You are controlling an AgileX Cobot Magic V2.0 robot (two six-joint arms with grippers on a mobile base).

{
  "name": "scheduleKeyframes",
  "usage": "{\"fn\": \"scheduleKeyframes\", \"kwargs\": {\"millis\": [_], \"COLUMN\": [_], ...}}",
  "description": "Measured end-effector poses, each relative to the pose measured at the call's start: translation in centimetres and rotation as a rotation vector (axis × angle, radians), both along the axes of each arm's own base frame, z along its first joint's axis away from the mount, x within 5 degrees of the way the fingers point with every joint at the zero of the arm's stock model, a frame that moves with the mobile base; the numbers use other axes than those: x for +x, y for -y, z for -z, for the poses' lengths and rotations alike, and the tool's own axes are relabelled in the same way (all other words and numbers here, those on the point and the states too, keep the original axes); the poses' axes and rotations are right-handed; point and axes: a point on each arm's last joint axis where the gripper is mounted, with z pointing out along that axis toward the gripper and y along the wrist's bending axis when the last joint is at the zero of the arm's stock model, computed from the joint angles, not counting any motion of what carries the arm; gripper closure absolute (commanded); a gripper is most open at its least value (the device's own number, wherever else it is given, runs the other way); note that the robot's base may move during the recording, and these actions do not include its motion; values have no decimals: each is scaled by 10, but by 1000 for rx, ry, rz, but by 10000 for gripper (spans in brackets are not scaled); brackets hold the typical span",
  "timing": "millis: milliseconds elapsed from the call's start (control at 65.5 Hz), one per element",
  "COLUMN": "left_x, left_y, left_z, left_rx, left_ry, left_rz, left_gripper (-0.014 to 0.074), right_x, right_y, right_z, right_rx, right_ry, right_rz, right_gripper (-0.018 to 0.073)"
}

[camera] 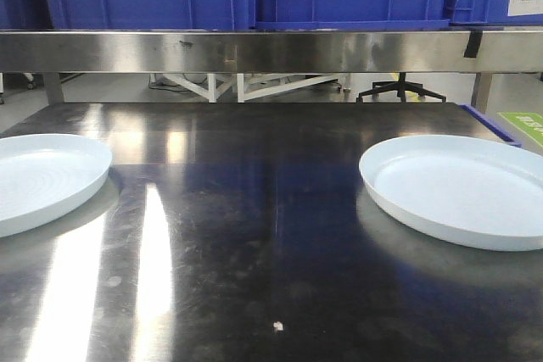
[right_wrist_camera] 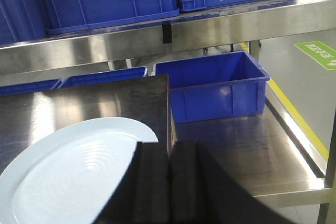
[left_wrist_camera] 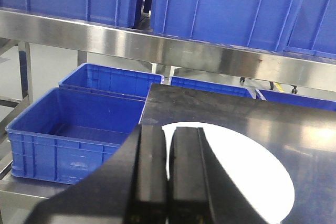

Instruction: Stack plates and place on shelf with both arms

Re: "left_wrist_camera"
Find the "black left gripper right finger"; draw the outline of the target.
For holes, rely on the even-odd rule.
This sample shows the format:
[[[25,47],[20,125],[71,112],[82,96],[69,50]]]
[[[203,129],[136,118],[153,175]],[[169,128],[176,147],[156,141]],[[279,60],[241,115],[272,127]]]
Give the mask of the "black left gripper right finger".
[[[202,128],[175,129],[169,170],[169,223],[266,223],[222,168]]]

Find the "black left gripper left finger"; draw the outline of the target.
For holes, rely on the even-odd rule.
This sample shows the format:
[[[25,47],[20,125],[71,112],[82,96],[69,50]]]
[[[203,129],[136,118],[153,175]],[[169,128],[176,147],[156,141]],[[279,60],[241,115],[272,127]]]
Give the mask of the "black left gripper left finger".
[[[38,203],[25,223],[165,223],[166,183],[164,132],[137,125],[107,161]]]

